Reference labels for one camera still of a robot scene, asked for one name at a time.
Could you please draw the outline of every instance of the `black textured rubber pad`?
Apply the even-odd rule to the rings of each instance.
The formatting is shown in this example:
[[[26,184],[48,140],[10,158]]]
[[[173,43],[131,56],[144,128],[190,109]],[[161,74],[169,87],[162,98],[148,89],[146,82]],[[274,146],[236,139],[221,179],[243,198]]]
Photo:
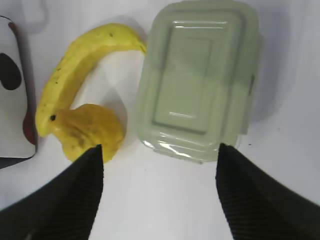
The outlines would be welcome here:
[[[320,207],[275,181],[232,146],[220,146],[216,187],[235,240],[320,240]]]
[[[1,240],[87,240],[103,191],[101,146],[0,212]]]

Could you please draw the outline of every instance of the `yellow banana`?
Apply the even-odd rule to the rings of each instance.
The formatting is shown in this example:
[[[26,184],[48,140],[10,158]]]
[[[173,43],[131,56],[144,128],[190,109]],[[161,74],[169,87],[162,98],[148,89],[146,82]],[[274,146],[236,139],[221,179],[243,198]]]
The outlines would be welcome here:
[[[138,50],[146,45],[130,27],[110,23],[94,28],[77,38],[68,48],[46,83],[35,114],[38,134],[50,133],[48,122],[59,109],[69,109],[78,90],[94,65],[109,53]]]
[[[57,110],[51,116],[48,128],[61,142],[65,156],[71,161],[101,144],[106,163],[124,139],[122,125],[114,111],[95,104],[84,104],[75,110]]]

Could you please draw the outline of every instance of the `transparent plastic container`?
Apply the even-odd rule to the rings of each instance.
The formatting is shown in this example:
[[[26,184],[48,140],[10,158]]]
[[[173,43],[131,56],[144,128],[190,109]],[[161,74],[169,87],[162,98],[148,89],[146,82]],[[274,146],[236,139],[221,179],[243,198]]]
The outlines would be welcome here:
[[[247,130],[262,37],[245,3],[185,1],[164,8],[147,42],[136,102],[140,140],[154,151],[217,160]]]

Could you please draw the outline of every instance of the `banana peel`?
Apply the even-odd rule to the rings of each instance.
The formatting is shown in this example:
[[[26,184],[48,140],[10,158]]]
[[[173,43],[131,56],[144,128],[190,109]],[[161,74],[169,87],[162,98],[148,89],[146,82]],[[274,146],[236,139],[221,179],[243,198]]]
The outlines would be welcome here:
[[[38,134],[54,134],[66,157],[75,161],[85,151],[102,145],[103,161],[111,160],[121,146],[124,131],[115,113],[105,107],[85,104],[70,107],[92,68],[116,51],[146,53],[146,45],[130,27],[110,23],[78,37],[68,48],[46,83],[36,114]]]
[[[72,162],[88,149],[102,145],[106,163],[124,140],[123,127],[114,111],[96,104],[84,104],[74,110],[59,109],[51,116],[48,128]]]

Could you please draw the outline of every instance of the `white table surface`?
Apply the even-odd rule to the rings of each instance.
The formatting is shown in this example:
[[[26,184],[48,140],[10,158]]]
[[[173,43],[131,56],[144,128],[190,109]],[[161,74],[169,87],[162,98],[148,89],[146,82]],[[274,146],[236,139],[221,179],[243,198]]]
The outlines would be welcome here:
[[[239,150],[275,179],[320,204],[320,1],[291,5],[277,0],[274,9],[264,7],[268,1],[275,2],[245,1],[254,2],[262,18],[267,51],[248,135],[241,137]],[[146,38],[156,14],[171,2],[2,0],[0,15],[20,27],[26,77],[34,80],[29,90],[39,100],[52,70],[80,34],[120,22]],[[104,191],[90,239],[231,240],[216,190],[216,163],[162,156],[137,140],[133,109],[143,58],[134,51],[104,58],[74,105],[114,107],[127,123],[124,146],[105,165]],[[40,139],[36,156],[0,170],[0,208],[29,195],[69,165],[53,136]]]

